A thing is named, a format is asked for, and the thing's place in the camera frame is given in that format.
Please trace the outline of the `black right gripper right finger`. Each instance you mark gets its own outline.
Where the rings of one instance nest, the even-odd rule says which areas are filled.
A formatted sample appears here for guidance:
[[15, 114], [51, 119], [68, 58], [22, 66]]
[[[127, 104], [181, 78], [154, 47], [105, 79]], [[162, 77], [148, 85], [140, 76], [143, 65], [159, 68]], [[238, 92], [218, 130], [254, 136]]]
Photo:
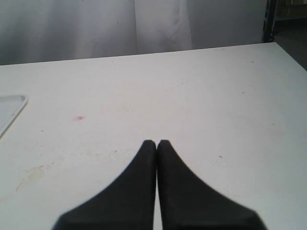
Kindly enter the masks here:
[[203, 182], [170, 141], [157, 147], [157, 181], [165, 230], [264, 230], [258, 214]]

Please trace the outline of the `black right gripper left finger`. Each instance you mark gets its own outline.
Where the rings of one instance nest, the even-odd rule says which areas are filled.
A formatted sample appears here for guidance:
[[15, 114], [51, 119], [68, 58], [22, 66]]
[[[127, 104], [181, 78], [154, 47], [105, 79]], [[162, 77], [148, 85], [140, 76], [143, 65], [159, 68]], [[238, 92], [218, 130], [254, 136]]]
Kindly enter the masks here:
[[156, 145], [145, 140], [127, 168], [103, 191], [59, 217], [55, 230], [151, 230]]

